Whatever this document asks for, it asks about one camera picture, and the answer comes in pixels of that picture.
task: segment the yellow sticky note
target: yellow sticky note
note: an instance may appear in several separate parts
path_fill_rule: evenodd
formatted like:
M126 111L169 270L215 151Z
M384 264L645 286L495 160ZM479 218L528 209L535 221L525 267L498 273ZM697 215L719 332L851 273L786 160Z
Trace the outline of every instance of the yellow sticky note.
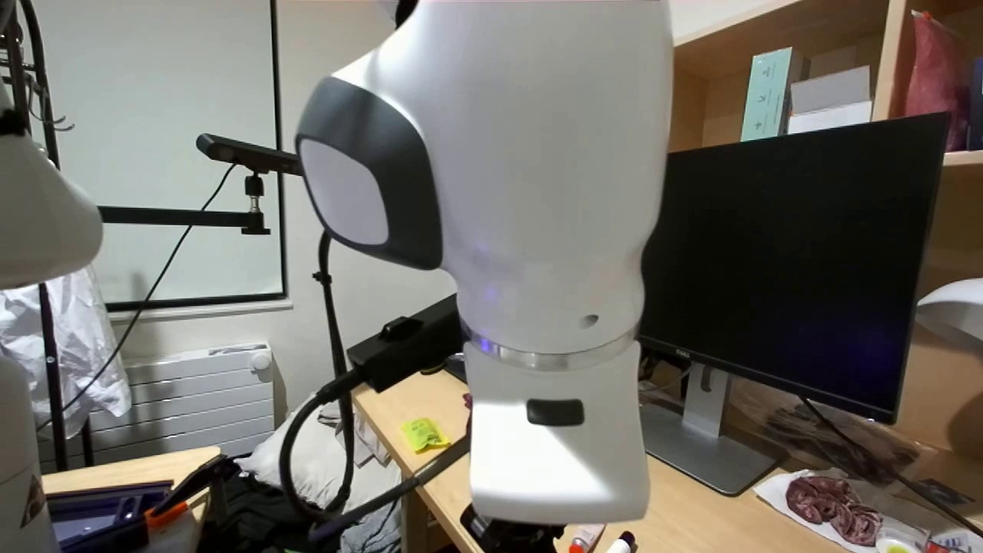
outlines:
M402 424L402 436L412 452L427 452L427 449L445 449L448 442L442 439L436 421L430 418L415 418Z

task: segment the whiteboard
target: whiteboard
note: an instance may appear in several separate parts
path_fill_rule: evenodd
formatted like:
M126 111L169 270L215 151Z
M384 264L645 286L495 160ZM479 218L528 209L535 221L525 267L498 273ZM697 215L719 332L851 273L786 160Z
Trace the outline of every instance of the whiteboard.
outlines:
M200 209L224 163L200 132L276 144L270 6L276 0L49 0L46 34L61 169L98 206ZM237 169L212 203L243 212ZM276 175L264 175L267 237L194 227L154 292L163 304L283 298ZM104 301L141 301L184 227L108 224L95 258Z

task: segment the monitor stand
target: monitor stand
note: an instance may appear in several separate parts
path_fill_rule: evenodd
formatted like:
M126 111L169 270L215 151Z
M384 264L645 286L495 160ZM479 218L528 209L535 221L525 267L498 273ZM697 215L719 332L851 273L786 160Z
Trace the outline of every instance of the monitor stand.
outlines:
M642 433L651 458L734 498L780 464L783 455L722 436L728 381L728 372L691 363L682 415L642 402Z

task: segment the wooden desk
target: wooden desk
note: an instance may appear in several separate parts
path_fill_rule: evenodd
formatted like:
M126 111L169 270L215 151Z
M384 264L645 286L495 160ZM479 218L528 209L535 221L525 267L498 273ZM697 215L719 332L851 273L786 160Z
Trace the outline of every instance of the wooden desk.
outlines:
M43 492L77 492L77 488L104 488L104 485L129 485L129 482L151 482L151 479L172 479L175 485L212 461L218 449L187 449L172 455L135 458L120 464L98 464L83 470L46 473ZM190 504L190 516L172 522L166 531L151 538L147 550L194 550L200 538L200 519L206 513L206 495Z
M448 439L464 436L467 387L452 375L415 375L387 393L359 390L356 409L369 418L381 442L393 452L402 470L427 464L436 452L415 455L402 442L402 424L409 418L433 418ZM968 488L983 498L980 467L971 467L949 458L918 461L918 473L946 476L952 485ZM670 470L660 461L648 461L651 501L648 513L639 522L608 525L599 553L630 528L645 550L685 550L685 553L719 553L719 550L756 550L756 553L811 553L811 550L839 550L836 544L817 538L814 531L796 525L793 519L774 513L753 492L740 498L722 498L694 479ZM476 541L461 528L461 513L470 504L467 488L467 458L452 470L436 476L421 488L424 507L436 516L442 531L455 541L458 550L479 553Z

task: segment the computer monitor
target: computer monitor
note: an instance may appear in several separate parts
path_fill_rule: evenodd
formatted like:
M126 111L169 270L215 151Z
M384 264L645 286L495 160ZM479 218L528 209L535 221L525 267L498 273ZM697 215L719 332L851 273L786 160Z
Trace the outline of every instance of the computer monitor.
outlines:
M894 421L949 117L673 154L642 347L691 359L645 449L722 495L777 458L719 433L725 375Z

